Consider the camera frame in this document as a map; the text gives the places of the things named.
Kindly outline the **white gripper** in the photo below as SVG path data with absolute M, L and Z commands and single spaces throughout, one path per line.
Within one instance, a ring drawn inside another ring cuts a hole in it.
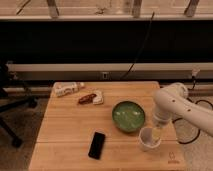
M 161 138 L 161 128 L 166 126 L 171 120 L 170 115 L 164 115 L 162 113 L 153 114 L 153 124 L 156 126 L 152 130 L 152 139 L 158 141 Z

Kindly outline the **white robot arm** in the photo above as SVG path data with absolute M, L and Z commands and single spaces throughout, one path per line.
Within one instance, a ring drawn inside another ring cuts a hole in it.
M 188 101 L 188 95 L 189 91 L 183 83 L 173 83 L 158 89 L 153 95 L 153 124 L 164 127 L 169 123 L 171 115 L 175 114 L 213 137 L 213 110 Z

